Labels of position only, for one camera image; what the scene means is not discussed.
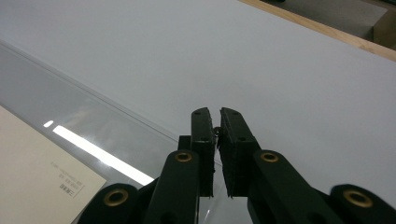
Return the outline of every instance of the brass screw insert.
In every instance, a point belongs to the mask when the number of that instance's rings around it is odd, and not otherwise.
[[[350,202],[359,207],[369,208],[373,206],[373,201],[361,192],[354,189],[347,189],[344,191],[344,197]]]
[[[128,191],[125,189],[113,189],[104,198],[105,205],[114,207],[125,203],[128,199]]]
[[[279,157],[273,153],[270,152],[264,152],[261,155],[262,160],[268,161],[268,162],[277,162],[279,161]]]
[[[186,162],[192,160],[192,155],[186,152],[180,152],[176,154],[176,160],[181,162]]]

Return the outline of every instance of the white table surface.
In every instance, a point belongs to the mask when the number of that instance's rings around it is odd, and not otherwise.
[[[226,0],[4,0],[0,39],[174,139],[238,110],[313,187],[396,206],[395,62]]]

